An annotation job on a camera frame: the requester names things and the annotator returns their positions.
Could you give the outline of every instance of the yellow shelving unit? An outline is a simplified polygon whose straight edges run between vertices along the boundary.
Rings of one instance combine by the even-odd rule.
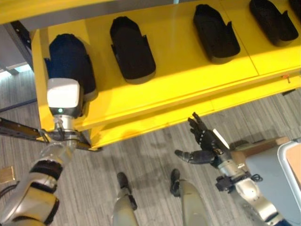
[[[113,0],[1,0],[0,24],[106,1]]]
[[[53,129],[44,58],[49,57],[49,44],[62,33],[77,36],[92,61],[98,97],[75,121],[76,129],[90,130],[92,149],[182,122],[193,111],[209,114],[300,87],[300,37],[287,47],[272,46],[246,2],[199,0],[98,16],[32,32],[41,126]],[[192,21],[198,4],[208,4],[226,23],[232,21],[241,51],[231,62],[214,65],[208,61]],[[134,20],[148,37],[157,68],[155,77],[147,83],[131,85],[121,75],[109,33],[118,16]],[[299,21],[293,16],[291,19],[301,34]],[[288,74],[291,83],[282,78]]]
[[[295,73],[291,75],[290,83],[282,78],[274,78],[134,119],[95,127],[90,132],[91,150],[184,122],[193,112],[203,116],[299,87],[301,74]]]

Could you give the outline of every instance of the black cable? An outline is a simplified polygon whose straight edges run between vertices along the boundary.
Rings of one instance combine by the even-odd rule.
[[[9,191],[14,190],[17,187],[18,184],[16,185],[10,185],[4,188],[2,191],[0,191],[0,199]]]
[[[251,176],[251,179],[254,182],[261,182],[261,181],[263,181],[263,178],[259,174],[254,174],[253,176]]]

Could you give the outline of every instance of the robotic hand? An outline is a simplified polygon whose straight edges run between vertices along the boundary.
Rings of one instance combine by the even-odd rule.
[[[228,191],[249,216],[262,226],[289,226],[275,206],[261,194],[256,180],[249,172],[240,169],[230,155],[230,148],[216,129],[209,130],[200,117],[193,113],[194,119],[188,122],[192,127],[200,151],[183,152],[176,150],[175,154],[191,164],[210,163],[218,168],[222,176],[218,177],[216,187],[219,191]]]
[[[73,120],[82,115],[83,102],[95,93],[91,62],[84,45],[74,35],[58,35],[49,47],[47,101],[54,130],[41,131],[51,142],[42,150],[29,174],[20,180],[0,214],[0,226],[44,226],[59,207],[54,195],[63,168],[78,142]]]

